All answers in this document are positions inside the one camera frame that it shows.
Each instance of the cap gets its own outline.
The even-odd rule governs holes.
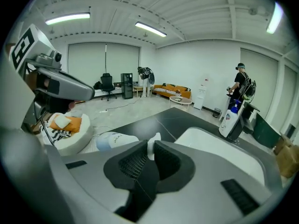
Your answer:
[[[238,68],[245,68],[245,65],[243,63],[239,63],[235,69],[237,70]]]

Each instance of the white chair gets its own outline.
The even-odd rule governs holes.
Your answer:
[[[68,112],[66,114],[54,113],[49,119],[48,124],[50,125],[52,123],[54,117],[56,117],[57,114],[71,116],[71,112]],[[85,148],[85,146],[89,143],[90,139],[92,138],[93,127],[90,123],[89,117],[86,114],[82,114],[81,118],[82,122],[80,126],[80,131],[78,133],[74,133],[69,138],[63,138],[55,142],[55,147],[62,156],[79,153],[83,148]],[[43,141],[45,144],[51,145],[47,137],[44,137]]]

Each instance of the black table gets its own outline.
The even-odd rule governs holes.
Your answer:
[[[221,139],[224,139],[225,141],[228,141],[219,133],[218,126],[177,108],[168,109],[111,131],[133,135],[139,140],[149,140],[154,137],[156,133],[160,133],[162,140],[175,142],[190,127],[199,127]],[[266,171],[265,186],[267,186],[269,190],[277,191],[278,189],[282,189],[279,169],[274,156],[241,138],[238,138],[237,142],[234,144],[244,149],[252,156],[255,156],[262,162]]]

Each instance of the white cloth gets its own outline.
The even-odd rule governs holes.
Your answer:
[[[64,127],[66,127],[71,120],[66,118],[64,115],[58,115],[55,119],[54,122],[57,124],[57,126],[61,129],[63,129]]]
[[[142,92],[142,97],[145,97],[145,90],[146,87],[148,87],[148,92],[146,94],[146,96],[150,96],[150,80],[148,78],[142,80],[142,85],[143,85],[143,92]]]

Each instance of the ceiling light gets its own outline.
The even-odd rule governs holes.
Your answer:
[[[52,19],[46,20],[47,25],[51,25],[54,23],[58,23],[61,21],[68,21],[68,20],[74,20],[74,19],[84,19],[84,18],[90,18],[90,13],[77,13],[77,14],[68,14]]]
[[[139,28],[143,28],[143,29],[148,30],[148,31],[150,31],[150,32],[156,33],[157,35],[160,35],[160,36],[162,36],[162,37],[166,37],[166,36],[167,36],[166,33],[161,32],[161,31],[159,31],[158,29],[153,28],[153,27],[151,27],[151,26],[149,26],[149,25],[146,25],[146,24],[144,24],[144,23],[142,23],[142,22],[139,22],[139,21],[136,22],[135,26],[137,26],[137,27],[139,27]]]
[[[276,2],[275,3],[275,9],[271,18],[271,21],[268,25],[267,32],[270,34],[273,34],[278,27],[282,14],[284,11],[282,10],[281,6]]]

